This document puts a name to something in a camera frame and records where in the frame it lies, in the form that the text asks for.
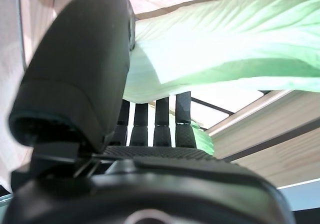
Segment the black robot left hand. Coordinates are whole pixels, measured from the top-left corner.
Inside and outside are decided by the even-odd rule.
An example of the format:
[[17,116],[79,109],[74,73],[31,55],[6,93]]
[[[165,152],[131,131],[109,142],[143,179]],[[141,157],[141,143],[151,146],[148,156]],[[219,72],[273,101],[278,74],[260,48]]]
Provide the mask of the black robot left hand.
[[12,136],[33,147],[11,173],[5,224],[293,224],[285,197],[254,172],[197,149],[191,94],[123,99],[135,46],[129,0],[72,0],[52,23],[8,117]]

